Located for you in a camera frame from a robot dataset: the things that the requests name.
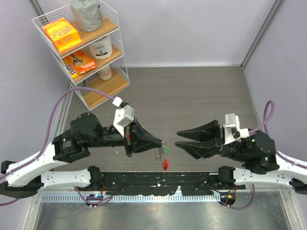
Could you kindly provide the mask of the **keyring bunch with red tag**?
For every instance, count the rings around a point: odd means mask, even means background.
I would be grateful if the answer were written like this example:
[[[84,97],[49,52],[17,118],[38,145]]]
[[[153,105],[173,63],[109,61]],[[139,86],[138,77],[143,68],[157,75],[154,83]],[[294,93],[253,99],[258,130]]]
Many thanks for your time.
[[[166,153],[164,153],[162,147],[155,149],[155,160],[160,160],[162,168],[167,171],[169,169],[169,161],[166,158]]]

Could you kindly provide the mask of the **key with green tag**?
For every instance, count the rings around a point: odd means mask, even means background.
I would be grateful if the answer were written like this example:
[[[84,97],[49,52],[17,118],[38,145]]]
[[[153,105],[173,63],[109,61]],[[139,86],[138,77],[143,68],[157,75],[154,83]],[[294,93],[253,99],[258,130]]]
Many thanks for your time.
[[[170,152],[169,147],[168,147],[166,142],[162,142],[162,149],[163,149],[164,153]]]

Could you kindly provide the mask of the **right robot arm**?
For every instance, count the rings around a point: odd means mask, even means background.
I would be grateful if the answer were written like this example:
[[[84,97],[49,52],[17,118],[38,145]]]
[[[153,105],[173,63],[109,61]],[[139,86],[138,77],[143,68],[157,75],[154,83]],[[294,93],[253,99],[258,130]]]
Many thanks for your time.
[[[178,131],[178,136],[188,140],[177,141],[175,145],[197,160],[219,155],[241,163],[241,168],[222,166],[218,169],[216,182],[223,189],[263,184],[293,188],[296,193],[305,195],[306,168],[278,153],[274,140],[264,132],[249,134],[249,131],[213,120],[197,128]]]

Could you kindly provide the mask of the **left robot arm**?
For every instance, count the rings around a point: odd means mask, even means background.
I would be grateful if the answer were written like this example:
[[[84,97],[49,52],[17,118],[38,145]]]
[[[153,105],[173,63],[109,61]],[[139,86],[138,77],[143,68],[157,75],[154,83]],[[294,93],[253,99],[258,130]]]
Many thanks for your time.
[[[70,129],[55,137],[44,151],[24,161],[4,161],[0,184],[1,195],[22,199],[39,191],[54,188],[78,187],[96,191],[103,185],[99,168],[55,172],[54,168],[73,163],[90,155],[90,148],[124,147],[126,155],[161,148],[162,140],[148,133],[133,115],[116,111],[114,122],[103,127],[92,113],[83,113],[70,122]]]

